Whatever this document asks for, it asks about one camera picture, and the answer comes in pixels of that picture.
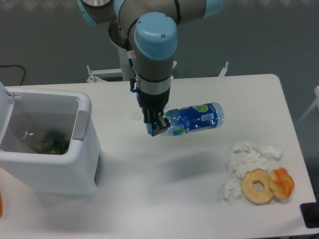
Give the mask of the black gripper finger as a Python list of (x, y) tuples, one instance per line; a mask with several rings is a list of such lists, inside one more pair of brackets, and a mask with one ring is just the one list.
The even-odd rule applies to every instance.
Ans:
[(142, 108), (142, 113), (144, 115), (144, 123), (153, 124), (156, 122), (156, 112), (153, 109)]
[(156, 136), (167, 131), (170, 127), (169, 120), (162, 113), (159, 114), (156, 122), (151, 123), (151, 136)]

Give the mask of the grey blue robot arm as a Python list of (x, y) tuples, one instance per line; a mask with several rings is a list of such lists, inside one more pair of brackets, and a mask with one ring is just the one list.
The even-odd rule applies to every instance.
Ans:
[(147, 131), (151, 136), (167, 131), (164, 117), (169, 100), (177, 27), (184, 22), (212, 16), (223, 8), (222, 0), (79, 0), (90, 25), (116, 21), (129, 49), (135, 52), (130, 78), (137, 94)]

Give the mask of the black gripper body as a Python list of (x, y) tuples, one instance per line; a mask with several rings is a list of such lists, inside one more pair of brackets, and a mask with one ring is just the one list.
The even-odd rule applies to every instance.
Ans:
[(170, 94), (170, 78), (161, 82), (150, 82), (142, 78), (130, 78), (130, 91), (137, 94), (138, 104), (144, 117), (163, 114)]

